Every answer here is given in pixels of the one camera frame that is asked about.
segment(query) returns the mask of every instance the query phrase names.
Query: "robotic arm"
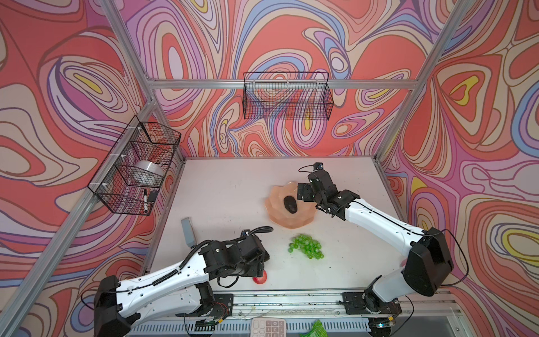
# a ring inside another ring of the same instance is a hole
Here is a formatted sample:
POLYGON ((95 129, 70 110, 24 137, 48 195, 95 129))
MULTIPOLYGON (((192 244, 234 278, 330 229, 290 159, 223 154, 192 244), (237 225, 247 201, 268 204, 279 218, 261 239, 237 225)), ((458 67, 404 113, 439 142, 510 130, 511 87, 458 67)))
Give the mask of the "robotic arm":
POLYGON ((94 298, 95 337, 122 337, 132 325, 166 315, 210 314, 216 301, 208 281, 262 277, 270 255, 255 234, 271 231, 265 226, 231 241, 206 240, 176 265, 135 279, 103 279, 94 298))
POLYGON ((337 190, 322 163, 313 168, 309 183, 298 184, 298 200, 316 202, 317 209, 368 229, 407 256, 405 267, 372 281, 364 292, 365 309, 378 313, 395 298, 414 292, 433 296, 453 270, 444 234, 406 224, 349 190, 337 190))

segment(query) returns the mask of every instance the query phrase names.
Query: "psychedelic swirl pattern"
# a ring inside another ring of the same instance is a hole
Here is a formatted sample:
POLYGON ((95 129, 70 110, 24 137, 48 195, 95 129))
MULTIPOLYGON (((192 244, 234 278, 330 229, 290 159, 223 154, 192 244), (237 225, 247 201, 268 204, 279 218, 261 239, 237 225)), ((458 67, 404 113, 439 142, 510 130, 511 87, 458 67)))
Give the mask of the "psychedelic swirl pattern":
MULTIPOLYGON (((0 2, 0 309, 145 103, 99 3, 0 2)), ((138 275, 177 171, 149 217, 94 208, 18 336, 92 335, 80 294, 138 275)))
MULTIPOLYGON (((452 8, 442 0, 155 0, 126 3, 121 14, 152 78, 324 70, 334 79, 413 79, 452 8)), ((406 95, 335 89, 329 121, 245 121, 242 93, 156 91, 187 157, 373 155, 406 95)))
POLYGON ((408 221, 462 246, 477 336, 539 336, 538 52, 537 1, 475 2, 383 161, 408 221))

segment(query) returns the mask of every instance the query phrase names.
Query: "white table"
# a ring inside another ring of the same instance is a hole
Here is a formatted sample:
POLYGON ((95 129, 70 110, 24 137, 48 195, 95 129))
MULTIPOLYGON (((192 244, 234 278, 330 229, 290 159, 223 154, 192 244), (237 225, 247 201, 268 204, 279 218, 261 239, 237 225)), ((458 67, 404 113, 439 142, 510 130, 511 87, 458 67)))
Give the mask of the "white table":
MULTIPOLYGON (((259 237, 271 258, 265 264, 268 280, 258 285, 241 277, 230 290, 291 290, 367 287, 378 275, 399 268, 404 259, 392 246, 369 231, 331 218, 320 211, 312 223, 296 230, 272 223, 264 200, 274 185, 307 182, 298 168, 323 162, 339 190, 358 193, 370 204, 397 217, 369 157, 300 159, 187 160, 151 271, 181 261, 190 251, 181 219, 191 217, 198 242, 229 240, 243 229, 271 225, 259 237), (288 252, 291 238, 307 233, 319 240, 325 258, 309 260, 300 251, 288 252)), ((222 279, 227 285, 234 278, 222 279)), ((222 290, 215 280, 214 290, 222 290)))

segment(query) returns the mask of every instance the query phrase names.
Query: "black mesh basket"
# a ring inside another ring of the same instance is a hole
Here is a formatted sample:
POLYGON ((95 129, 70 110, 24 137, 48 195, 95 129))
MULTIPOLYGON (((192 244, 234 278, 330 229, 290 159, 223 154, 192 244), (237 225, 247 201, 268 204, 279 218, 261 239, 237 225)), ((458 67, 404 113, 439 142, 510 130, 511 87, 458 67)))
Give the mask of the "black mesh basket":
POLYGON ((179 132, 168 126, 139 121, 129 142, 93 192, 113 213, 149 215, 180 137, 179 132))
POLYGON ((333 96, 327 72, 246 72, 245 119, 329 120, 333 96))

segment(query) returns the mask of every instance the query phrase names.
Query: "green bag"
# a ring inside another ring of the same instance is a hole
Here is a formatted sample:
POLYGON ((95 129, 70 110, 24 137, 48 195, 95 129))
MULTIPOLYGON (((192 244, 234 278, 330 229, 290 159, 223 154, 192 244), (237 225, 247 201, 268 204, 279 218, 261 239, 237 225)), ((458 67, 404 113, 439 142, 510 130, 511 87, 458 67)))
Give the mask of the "green bag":
POLYGON ((300 334, 301 337, 328 337, 326 329, 320 320, 317 320, 313 324, 313 328, 305 335, 300 334))

